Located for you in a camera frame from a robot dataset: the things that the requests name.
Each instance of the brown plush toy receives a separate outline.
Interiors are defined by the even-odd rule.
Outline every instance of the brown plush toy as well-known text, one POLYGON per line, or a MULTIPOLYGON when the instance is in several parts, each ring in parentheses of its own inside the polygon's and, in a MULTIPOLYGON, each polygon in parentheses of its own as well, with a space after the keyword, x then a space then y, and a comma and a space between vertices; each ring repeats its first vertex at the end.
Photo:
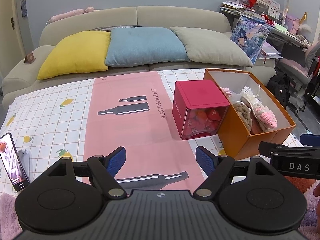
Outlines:
POLYGON ((235 108, 240 119, 242 120, 242 122, 244 123, 248 131, 250 132, 252 128, 252 119, 250 117, 249 108, 241 103, 234 103, 232 106, 235 108))

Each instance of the red plastic storage box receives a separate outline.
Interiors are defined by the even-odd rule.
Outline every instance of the red plastic storage box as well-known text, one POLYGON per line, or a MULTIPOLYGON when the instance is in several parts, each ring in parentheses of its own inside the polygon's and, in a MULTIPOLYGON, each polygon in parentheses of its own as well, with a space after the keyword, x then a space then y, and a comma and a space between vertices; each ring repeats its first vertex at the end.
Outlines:
POLYGON ((229 105, 211 80, 177 81, 172 115, 181 139, 215 135, 229 105))

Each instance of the blue pillow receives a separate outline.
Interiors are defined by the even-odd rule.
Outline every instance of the blue pillow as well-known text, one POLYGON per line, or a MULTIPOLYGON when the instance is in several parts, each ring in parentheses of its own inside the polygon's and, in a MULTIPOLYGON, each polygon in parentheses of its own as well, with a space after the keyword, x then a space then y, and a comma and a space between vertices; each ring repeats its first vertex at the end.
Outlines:
POLYGON ((167 61, 190 61, 182 42, 171 30, 161 27, 111 30, 107 66, 133 67, 167 61))

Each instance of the open orange cardboard box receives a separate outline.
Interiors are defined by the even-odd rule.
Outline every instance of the open orange cardboard box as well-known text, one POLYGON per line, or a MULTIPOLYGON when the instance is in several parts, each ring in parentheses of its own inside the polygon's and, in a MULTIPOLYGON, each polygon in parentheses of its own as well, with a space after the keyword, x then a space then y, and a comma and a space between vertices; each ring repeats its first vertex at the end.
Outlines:
POLYGON ((212 80, 218 87, 228 87, 235 93, 240 93, 243 87, 247 86, 252 89, 253 94, 257 94, 260 85, 258 99, 273 111, 278 121, 276 130, 251 135, 230 104, 218 130, 218 136, 226 154, 236 160, 258 155, 261 141, 282 144, 295 128, 296 125, 287 111, 252 73, 240 70, 206 69, 204 79, 212 80))

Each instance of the phone screen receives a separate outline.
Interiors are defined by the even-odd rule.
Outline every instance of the phone screen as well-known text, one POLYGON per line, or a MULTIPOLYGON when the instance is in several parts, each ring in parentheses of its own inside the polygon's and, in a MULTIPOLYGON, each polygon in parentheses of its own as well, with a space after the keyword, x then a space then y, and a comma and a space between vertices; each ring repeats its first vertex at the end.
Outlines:
POLYGON ((14 189, 19 191, 25 188, 29 181, 20 163, 10 133, 0 138, 0 156, 14 189))

